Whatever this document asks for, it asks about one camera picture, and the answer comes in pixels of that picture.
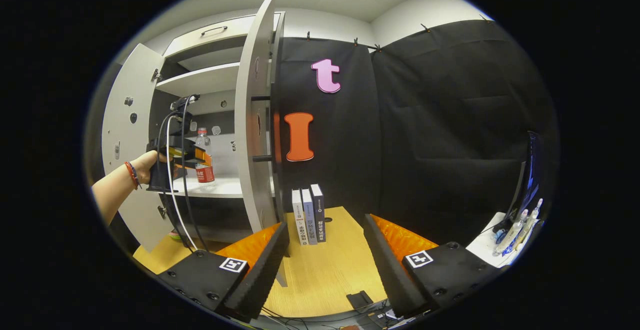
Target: wooden table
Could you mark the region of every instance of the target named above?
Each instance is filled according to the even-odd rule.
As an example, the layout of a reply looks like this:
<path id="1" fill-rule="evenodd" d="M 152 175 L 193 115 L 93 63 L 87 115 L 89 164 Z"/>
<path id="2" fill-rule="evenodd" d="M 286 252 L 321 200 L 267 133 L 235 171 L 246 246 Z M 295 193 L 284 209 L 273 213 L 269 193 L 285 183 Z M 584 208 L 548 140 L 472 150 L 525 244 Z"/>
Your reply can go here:
<path id="1" fill-rule="evenodd" d="M 310 317 L 353 310 L 346 295 L 361 290 L 373 302 L 387 297 L 363 230 L 344 207 L 326 209 L 325 216 L 333 221 L 326 223 L 327 242 L 318 245 L 301 246 L 293 213 L 286 216 L 290 257 L 284 257 L 283 265 L 288 286 L 275 280 L 265 307 L 285 317 Z M 167 236 L 151 253 L 140 246 L 133 257 L 161 273 L 189 254 L 180 241 Z"/>

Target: door hinge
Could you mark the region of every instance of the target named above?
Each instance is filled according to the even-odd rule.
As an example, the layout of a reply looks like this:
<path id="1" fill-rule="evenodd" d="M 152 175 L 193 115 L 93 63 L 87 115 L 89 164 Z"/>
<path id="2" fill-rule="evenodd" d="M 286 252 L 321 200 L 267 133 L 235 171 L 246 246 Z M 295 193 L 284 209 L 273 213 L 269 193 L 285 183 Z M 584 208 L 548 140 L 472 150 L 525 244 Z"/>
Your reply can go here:
<path id="1" fill-rule="evenodd" d="M 162 77 L 162 74 L 160 73 L 160 71 L 156 68 L 155 71 L 153 71 L 153 76 L 151 76 L 151 81 L 158 79 L 158 81 L 162 81 L 164 78 Z"/>
<path id="2" fill-rule="evenodd" d="M 158 212 L 160 213 L 160 216 L 162 216 L 162 219 L 163 219 L 163 220 L 165 219 L 165 216 L 167 215 L 167 214 L 166 214 L 166 213 L 167 213 L 167 211 L 166 211 L 166 210 L 167 210 L 167 209 L 165 209 L 164 207 L 162 207 L 162 206 L 158 206 Z"/>

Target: plastic bottle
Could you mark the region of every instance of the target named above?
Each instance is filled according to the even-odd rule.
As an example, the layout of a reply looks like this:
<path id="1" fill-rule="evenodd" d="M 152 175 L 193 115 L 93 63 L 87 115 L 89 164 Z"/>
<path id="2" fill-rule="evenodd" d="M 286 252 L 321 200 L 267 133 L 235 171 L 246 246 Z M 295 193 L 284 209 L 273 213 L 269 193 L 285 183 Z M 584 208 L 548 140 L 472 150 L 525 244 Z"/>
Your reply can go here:
<path id="1" fill-rule="evenodd" d="M 207 136 L 207 128 L 206 127 L 198 127 L 198 137 L 196 138 L 196 146 L 200 147 L 207 152 L 206 156 L 210 154 L 208 152 L 211 151 L 211 139 Z M 205 186 L 203 190 L 208 191 L 213 189 L 213 182 L 215 177 L 213 175 L 213 163 L 209 161 L 207 164 L 196 164 L 196 174 L 198 176 L 198 182 L 206 182 L 208 185 Z"/>
<path id="2" fill-rule="evenodd" d="M 522 242 L 522 240 L 524 240 L 526 235 L 531 231 L 531 227 L 533 227 L 534 223 L 536 222 L 535 220 L 537 219 L 538 214 L 540 214 L 540 206 L 542 205 L 542 198 L 540 198 L 540 200 L 537 203 L 538 204 L 535 207 L 535 209 L 531 211 L 531 216 L 526 218 L 527 221 L 524 223 L 524 227 L 522 227 L 522 231 L 516 237 L 516 241 L 513 243 L 514 248 L 517 248 L 518 245 Z"/>
<path id="3" fill-rule="evenodd" d="M 496 246 L 495 250 L 493 251 L 494 256 L 498 256 L 502 254 L 502 252 L 505 251 L 507 246 L 509 246 L 512 243 L 512 241 L 516 238 L 516 236 L 518 236 L 518 234 L 520 233 L 520 230 L 522 230 L 522 225 L 524 224 L 524 220 L 526 219 L 528 213 L 529 211 L 527 209 L 522 211 L 522 214 L 520 216 L 521 218 L 518 221 L 516 221 L 516 223 L 514 223 L 514 225 L 510 228 L 509 232 L 507 232 L 507 235 L 505 236 L 505 238 L 502 239 L 502 241 L 498 244 L 498 246 Z"/>

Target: red bracelet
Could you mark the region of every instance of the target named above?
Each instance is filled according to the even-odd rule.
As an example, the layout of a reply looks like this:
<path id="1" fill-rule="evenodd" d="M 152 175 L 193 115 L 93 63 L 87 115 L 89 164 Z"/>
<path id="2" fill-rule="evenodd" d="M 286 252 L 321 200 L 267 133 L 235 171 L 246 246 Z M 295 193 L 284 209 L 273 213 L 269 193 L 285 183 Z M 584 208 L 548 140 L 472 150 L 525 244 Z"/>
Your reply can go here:
<path id="1" fill-rule="evenodd" d="M 133 180 L 133 188 L 137 190 L 138 186 L 140 186 L 140 182 L 138 182 L 138 176 L 135 171 L 136 169 L 133 168 L 129 161 L 125 161 L 124 164 L 126 165 L 126 169 L 129 170 L 128 173 L 131 176 L 131 180 Z"/>

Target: human arm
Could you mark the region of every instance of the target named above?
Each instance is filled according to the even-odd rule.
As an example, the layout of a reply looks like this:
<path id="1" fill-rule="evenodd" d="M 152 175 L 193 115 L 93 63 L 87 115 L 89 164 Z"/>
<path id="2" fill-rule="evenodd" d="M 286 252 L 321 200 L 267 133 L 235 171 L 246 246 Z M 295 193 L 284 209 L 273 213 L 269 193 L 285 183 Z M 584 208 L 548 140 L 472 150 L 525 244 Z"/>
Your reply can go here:
<path id="1" fill-rule="evenodd" d="M 130 161 L 131 166 L 136 170 L 137 179 L 141 184 L 149 184 L 151 166 L 156 163 L 157 158 L 157 152 L 151 150 L 142 154 L 142 156 L 137 159 Z M 166 163 L 167 158 L 160 154 L 160 161 Z M 112 222 L 116 212 L 118 212 L 118 209 L 134 188 L 134 182 L 125 164 L 122 164 L 93 184 L 91 187 L 94 193 L 93 197 L 107 225 Z"/>

